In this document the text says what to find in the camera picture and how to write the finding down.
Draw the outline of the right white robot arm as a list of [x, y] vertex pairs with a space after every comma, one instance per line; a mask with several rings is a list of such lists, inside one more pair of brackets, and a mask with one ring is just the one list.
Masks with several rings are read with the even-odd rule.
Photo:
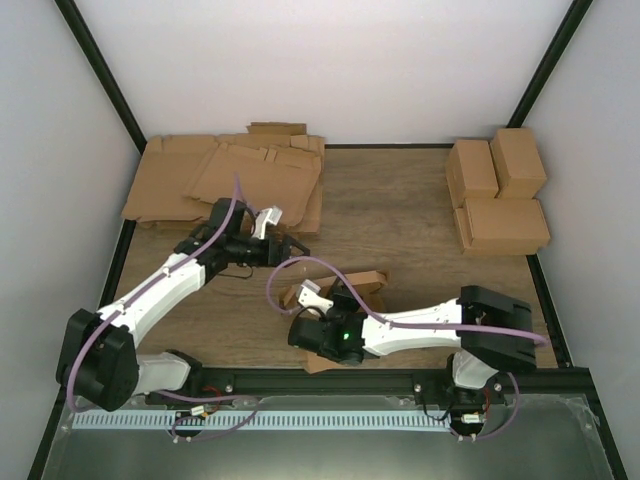
[[352, 287], [321, 295], [306, 281], [297, 303], [289, 344], [336, 364], [359, 366], [405, 350], [454, 349], [444, 389], [458, 403], [471, 400], [499, 372], [534, 371], [536, 350], [548, 342], [534, 332], [528, 303], [477, 285], [432, 307], [382, 313]]

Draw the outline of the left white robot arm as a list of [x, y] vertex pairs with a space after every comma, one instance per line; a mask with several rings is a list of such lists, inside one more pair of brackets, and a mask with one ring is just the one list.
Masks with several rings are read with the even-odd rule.
[[112, 412], [133, 396], [159, 391], [170, 391], [184, 404], [196, 402], [205, 382], [196, 373], [198, 361], [176, 350], [142, 355], [138, 347], [174, 307], [230, 265], [272, 268], [308, 255], [298, 240], [271, 231], [281, 215], [277, 207], [254, 213], [240, 200], [221, 198], [209, 219], [135, 289], [96, 312], [76, 311], [56, 369], [68, 406], [76, 410], [77, 398], [83, 398]]

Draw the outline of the brown cardboard box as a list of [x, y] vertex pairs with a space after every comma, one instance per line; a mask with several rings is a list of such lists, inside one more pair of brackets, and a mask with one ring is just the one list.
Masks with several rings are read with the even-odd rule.
[[[389, 272], [387, 270], [372, 270], [366, 272], [348, 273], [347, 280], [354, 287], [356, 293], [364, 303], [376, 312], [386, 312], [387, 309], [382, 300], [380, 291], [388, 285]], [[320, 287], [319, 295], [331, 299], [338, 292], [353, 298], [354, 295], [348, 292], [344, 281], [336, 276], [329, 276], [313, 279], [312, 282]], [[298, 288], [300, 283], [293, 284], [278, 291], [278, 306], [290, 310], [298, 306]], [[343, 368], [343, 365], [327, 360], [314, 353], [302, 350], [302, 367], [309, 374]]]

